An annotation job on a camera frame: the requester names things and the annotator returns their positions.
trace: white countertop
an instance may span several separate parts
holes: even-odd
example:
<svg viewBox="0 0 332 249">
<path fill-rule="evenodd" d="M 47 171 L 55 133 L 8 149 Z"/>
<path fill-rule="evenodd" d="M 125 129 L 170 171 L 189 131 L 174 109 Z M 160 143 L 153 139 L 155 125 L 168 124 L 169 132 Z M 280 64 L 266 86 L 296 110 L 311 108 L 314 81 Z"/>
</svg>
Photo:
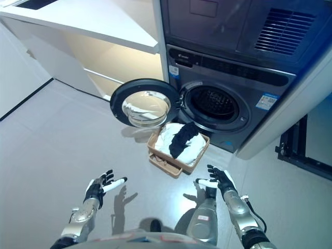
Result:
<svg viewBox="0 0 332 249">
<path fill-rule="evenodd" d="M 144 18 L 151 15 L 151 21 L 154 21 L 150 9 L 142 15 Z M 8 6 L 0 8 L 0 16 L 78 33 L 149 53 L 158 52 L 158 42 L 116 0 L 58 0 L 38 10 Z"/>
</svg>

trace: washing machine door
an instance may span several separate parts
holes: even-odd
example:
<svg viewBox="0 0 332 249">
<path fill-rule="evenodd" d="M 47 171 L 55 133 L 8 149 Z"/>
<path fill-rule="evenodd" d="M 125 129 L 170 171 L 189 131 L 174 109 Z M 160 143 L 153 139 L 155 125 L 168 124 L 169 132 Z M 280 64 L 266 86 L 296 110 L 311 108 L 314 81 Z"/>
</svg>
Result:
<svg viewBox="0 0 332 249">
<path fill-rule="evenodd" d="M 135 127 L 156 127 L 174 119 L 180 108 L 179 93 L 157 79 L 135 79 L 117 88 L 110 109 L 122 123 Z"/>
</svg>

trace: white sticker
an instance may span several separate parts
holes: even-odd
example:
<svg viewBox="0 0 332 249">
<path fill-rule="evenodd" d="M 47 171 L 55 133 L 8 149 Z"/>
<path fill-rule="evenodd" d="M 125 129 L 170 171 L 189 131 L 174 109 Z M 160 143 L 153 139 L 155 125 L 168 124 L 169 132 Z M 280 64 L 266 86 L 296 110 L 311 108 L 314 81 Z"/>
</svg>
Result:
<svg viewBox="0 0 332 249">
<path fill-rule="evenodd" d="M 209 217 L 205 215 L 199 215 L 197 219 L 209 221 Z"/>
<path fill-rule="evenodd" d="M 264 93 L 260 100 L 258 101 L 256 107 L 263 109 L 263 110 L 269 110 L 272 105 L 279 99 L 279 96 L 273 95 L 270 93 Z"/>
<path fill-rule="evenodd" d="M 179 75 L 178 75 L 178 67 L 169 65 L 169 66 L 168 66 L 168 71 L 170 72 L 170 75 L 171 75 L 173 78 L 176 78 L 176 79 L 179 78 Z"/>
</svg>

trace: robot finger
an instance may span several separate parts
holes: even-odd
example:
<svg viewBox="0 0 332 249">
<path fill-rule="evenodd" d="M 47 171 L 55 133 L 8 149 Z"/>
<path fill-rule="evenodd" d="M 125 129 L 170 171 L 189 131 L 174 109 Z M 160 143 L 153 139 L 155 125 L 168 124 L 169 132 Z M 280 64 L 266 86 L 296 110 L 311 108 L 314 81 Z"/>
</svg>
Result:
<svg viewBox="0 0 332 249">
<path fill-rule="evenodd" d="M 218 182 L 216 180 L 208 180 L 208 179 L 196 179 L 196 183 L 203 185 L 205 187 L 210 187 L 210 188 L 217 188 L 218 187 Z"/>
<path fill-rule="evenodd" d="M 104 193 L 106 193 L 106 192 L 108 192 L 108 191 L 110 191 L 110 190 L 112 190 L 112 189 L 114 189 L 114 188 L 122 185 L 126 181 L 127 181 L 126 177 L 120 178 L 120 179 L 118 179 L 118 180 L 116 180 L 114 182 L 111 182 L 111 183 L 103 186 L 103 191 L 104 191 Z"/>
</svg>

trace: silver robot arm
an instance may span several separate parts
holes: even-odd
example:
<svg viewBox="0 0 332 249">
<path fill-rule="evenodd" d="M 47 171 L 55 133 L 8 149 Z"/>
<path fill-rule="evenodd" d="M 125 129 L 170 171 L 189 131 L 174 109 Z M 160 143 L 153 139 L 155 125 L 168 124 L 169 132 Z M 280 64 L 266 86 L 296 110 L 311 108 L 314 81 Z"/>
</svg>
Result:
<svg viewBox="0 0 332 249">
<path fill-rule="evenodd" d="M 99 178 L 89 183 L 83 204 L 79 208 L 72 209 L 69 223 L 63 229 L 61 237 L 54 243 L 51 249 L 61 249 L 74 244 L 85 242 L 89 233 L 94 229 L 94 221 L 97 210 L 103 205 L 103 196 L 106 192 L 120 186 L 127 181 L 126 177 L 113 180 L 113 171 L 109 170 Z"/>
<path fill-rule="evenodd" d="M 228 207 L 230 219 L 243 247 L 245 249 L 276 249 L 251 215 L 250 208 L 246 204 L 247 196 L 244 198 L 239 196 L 228 172 L 221 171 L 212 165 L 207 167 L 214 180 L 197 179 L 196 182 L 220 189 L 223 200 Z"/>
</svg>

